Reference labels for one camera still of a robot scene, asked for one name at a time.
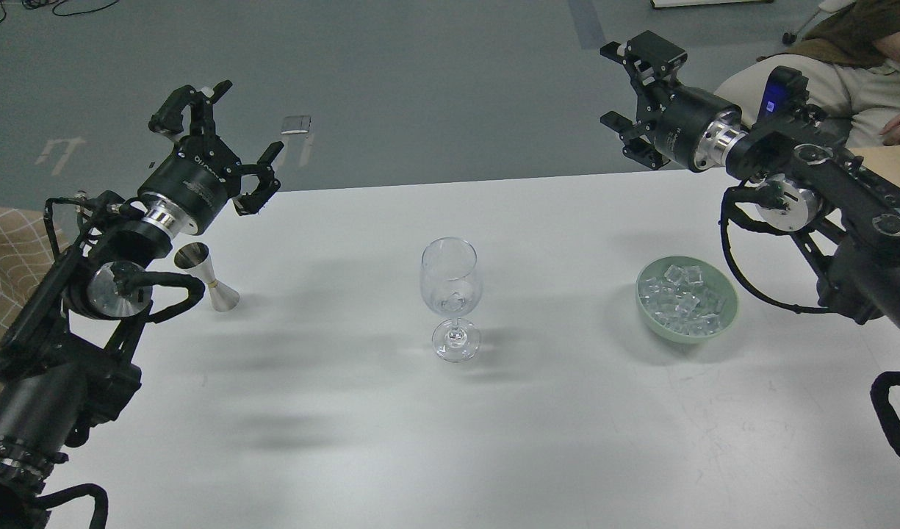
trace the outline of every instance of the white table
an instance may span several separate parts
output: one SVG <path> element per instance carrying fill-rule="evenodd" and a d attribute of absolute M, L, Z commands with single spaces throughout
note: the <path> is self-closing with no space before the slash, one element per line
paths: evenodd
<path fill-rule="evenodd" d="M 147 328 L 143 388 L 46 492 L 98 483 L 118 528 L 900 527 L 900 459 L 868 397 L 900 370 L 889 321 L 741 290 L 738 324 L 688 348 L 635 311 L 654 258 L 726 271 L 717 220 L 734 183 L 672 170 L 226 209 L 175 245 L 210 245 L 241 304 Z M 417 290 L 420 252 L 446 235 L 475 245 L 486 276 L 469 316 L 483 350 L 466 364 L 430 352 L 440 318 Z M 734 239 L 764 291 L 813 302 L 788 239 Z M 49 528 L 84 527 L 90 509 L 59 508 Z"/>
<path fill-rule="evenodd" d="M 706 4 L 737 4 L 741 2 L 764 2 L 765 0 L 651 0 L 652 7 L 706 6 Z"/>

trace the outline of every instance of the wine glass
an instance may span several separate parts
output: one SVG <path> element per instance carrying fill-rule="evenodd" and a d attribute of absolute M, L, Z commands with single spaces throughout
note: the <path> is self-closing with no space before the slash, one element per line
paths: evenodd
<path fill-rule="evenodd" d="M 479 349 L 479 329 L 462 319 L 483 295 L 476 250 L 458 237 L 436 239 L 420 258 L 420 294 L 430 310 L 449 318 L 433 332 L 433 350 L 445 361 L 466 361 Z"/>

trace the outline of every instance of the person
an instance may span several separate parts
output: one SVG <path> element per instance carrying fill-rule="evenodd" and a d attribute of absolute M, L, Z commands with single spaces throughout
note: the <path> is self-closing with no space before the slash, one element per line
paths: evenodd
<path fill-rule="evenodd" d="M 856 0 L 799 43 L 724 81 L 715 94 L 756 121 L 766 78 L 777 66 L 809 79 L 809 102 L 850 118 L 846 147 L 900 145 L 900 0 Z"/>

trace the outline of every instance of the jigger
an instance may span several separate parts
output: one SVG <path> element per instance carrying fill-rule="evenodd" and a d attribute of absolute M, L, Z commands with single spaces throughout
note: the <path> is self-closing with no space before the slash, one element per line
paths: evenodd
<path fill-rule="evenodd" d="M 175 254 L 175 265 L 188 274 L 199 278 L 208 285 L 212 307 L 218 312 L 227 312 L 241 301 L 241 294 L 215 278 L 211 251 L 204 243 L 191 243 L 181 247 Z"/>

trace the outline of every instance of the glass base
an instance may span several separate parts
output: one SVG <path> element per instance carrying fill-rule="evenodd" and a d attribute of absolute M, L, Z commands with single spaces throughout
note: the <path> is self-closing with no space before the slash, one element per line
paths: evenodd
<path fill-rule="evenodd" d="M 433 351 L 445 361 L 467 361 L 476 356 L 482 334 L 472 322 L 450 319 L 433 332 Z"/>

